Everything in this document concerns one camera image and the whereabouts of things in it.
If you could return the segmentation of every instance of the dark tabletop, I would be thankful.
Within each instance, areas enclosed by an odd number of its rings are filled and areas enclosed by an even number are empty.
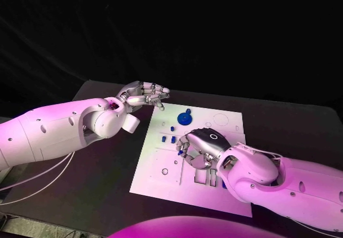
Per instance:
[[[121,87],[87,81],[74,100],[115,96]],[[343,170],[343,125],[332,109],[183,91],[171,91],[164,102],[240,112],[249,146]],[[193,215],[253,225],[286,237],[322,237],[259,206],[252,206],[253,218],[246,218],[128,192],[151,113],[152,107],[144,106],[132,114],[141,120],[134,134],[119,130],[112,138],[76,151],[54,183],[24,201],[0,206],[1,212],[103,236],[148,219]],[[59,161],[28,164],[20,179]],[[14,187],[4,202],[37,191],[61,169]]]

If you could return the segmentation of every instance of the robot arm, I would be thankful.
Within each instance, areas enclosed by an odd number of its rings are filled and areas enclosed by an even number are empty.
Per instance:
[[[116,97],[93,98],[30,110],[0,124],[0,170],[59,158],[90,143],[110,138],[119,129],[134,132],[139,120],[129,114],[142,105],[161,110],[168,89],[132,82]]]
[[[190,146],[198,152],[194,158],[187,155]],[[242,143],[230,146],[220,133],[208,128],[183,136],[175,149],[196,169],[214,166],[237,200],[315,228],[343,231],[343,171]]]

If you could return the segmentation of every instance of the black curtain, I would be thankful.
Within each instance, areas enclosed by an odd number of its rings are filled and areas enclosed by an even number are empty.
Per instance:
[[[298,12],[193,6],[155,14],[157,6],[147,13],[147,5],[115,4],[0,2],[0,116],[69,101],[86,80],[141,80],[328,106],[343,115],[334,6]]]

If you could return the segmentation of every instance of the pink object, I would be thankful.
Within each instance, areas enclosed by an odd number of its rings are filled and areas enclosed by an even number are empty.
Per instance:
[[[327,231],[343,231],[343,172],[312,162],[279,158],[282,184],[260,185],[249,178],[234,192],[283,217]]]
[[[108,238],[282,238],[236,222],[207,217],[162,217],[126,227]]]

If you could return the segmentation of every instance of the blue knob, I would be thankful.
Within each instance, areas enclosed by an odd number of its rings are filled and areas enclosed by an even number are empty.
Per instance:
[[[191,115],[190,115],[190,109],[185,110],[184,113],[180,113],[177,116],[177,122],[181,125],[188,125],[191,123]]]

